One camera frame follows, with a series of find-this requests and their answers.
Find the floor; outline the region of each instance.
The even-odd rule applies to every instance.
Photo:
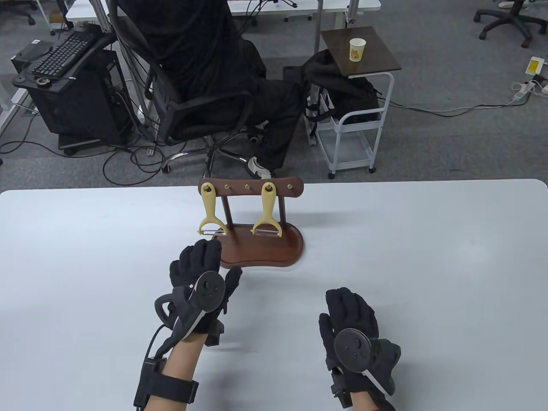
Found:
[[[486,41],[480,41],[477,36],[482,26],[472,21],[477,8],[496,8],[496,3],[385,0],[380,11],[359,18],[360,25],[375,27],[403,67],[395,74],[394,101],[434,110],[510,101],[514,94],[512,84],[528,78],[524,71],[530,57],[547,57],[548,38],[535,34],[531,47],[522,49],[521,35],[504,26],[490,32]],[[546,17],[548,7],[530,8],[527,13]],[[0,15],[3,83],[14,73],[9,61],[13,54],[35,38],[50,38],[39,15],[36,18],[36,26],[27,26],[25,19]],[[326,18],[323,24],[327,27],[332,22]],[[280,78],[283,66],[300,64],[310,56],[313,31],[314,22],[306,18],[283,22],[280,17],[264,17],[259,19],[258,27],[248,31],[247,38],[257,45],[269,77]],[[548,99],[537,96],[522,107],[475,110],[457,118],[392,108],[379,146],[378,171],[339,172],[335,181],[536,178],[548,182],[547,109]],[[22,116],[23,111],[19,110],[14,117],[0,144],[20,140],[25,134],[31,117]],[[48,132],[39,117],[30,126],[28,141],[53,149],[57,144],[56,136]],[[249,152],[248,143],[239,141],[235,150]],[[0,192],[113,186],[102,174],[106,155],[61,158],[29,144],[2,155],[2,159]],[[143,154],[141,161],[149,160]],[[105,172],[111,180],[123,184],[150,176],[133,165],[126,153],[115,156]],[[308,146],[304,126],[300,124],[279,175],[298,175],[305,182],[326,182],[327,172],[320,148]],[[193,185],[201,173],[202,161],[197,158],[174,163],[171,174],[160,173],[143,185]],[[223,159],[216,162],[214,175],[247,176],[239,166]]]

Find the hand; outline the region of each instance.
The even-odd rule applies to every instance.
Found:
[[[348,288],[328,290],[326,302],[329,314],[319,316],[319,332],[329,359],[342,371],[349,392],[375,390],[375,385],[362,374],[349,371],[340,363],[335,353],[335,336],[345,328],[355,328],[369,338],[379,337],[375,311],[365,300]]]
[[[178,260],[175,260],[169,266],[169,278],[173,287],[189,286],[195,284],[199,277],[206,271],[219,272],[221,266],[221,243],[213,239],[210,241],[201,239],[193,246],[186,247]],[[217,320],[221,310],[226,314],[226,308],[230,296],[236,290],[239,279],[242,275],[242,269],[234,266],[225,277],[225,297],[219,308],[203,316],[200,322],[194,328],[198,334],[209,334],[213,324]]]

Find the vertical wooden post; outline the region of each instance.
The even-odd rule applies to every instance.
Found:
[[[285,229],[286,227],[286,201],[284,197],[279,196],[278,197],[278,206],[279,206],[279,219],[280,219],[280,226]]]
[[[225,210],[226,228],[233,229],[232,215],[230,214],[229,198],[227,196],[221,196],[222,207]]]

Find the wrist strap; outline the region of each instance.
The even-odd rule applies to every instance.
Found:
[[[163,374],[156,374],[149,388],[149,395],[171,401],[192,404],[198,389],[198,382],[185,381]]]

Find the sneaker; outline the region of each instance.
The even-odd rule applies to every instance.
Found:
[[[526,8],[530,4],[531,4],[531,2],[529,0],[525,0],[525,2],[523,3],[522,8]],[[512,6],[513,6],[513,2],[500,2],[499,3],[499,9],[511,9]]]
[[[274,177],[270,171],[259,164],[257,157],[249,159],[247,171],[255,180],[268,180]]]

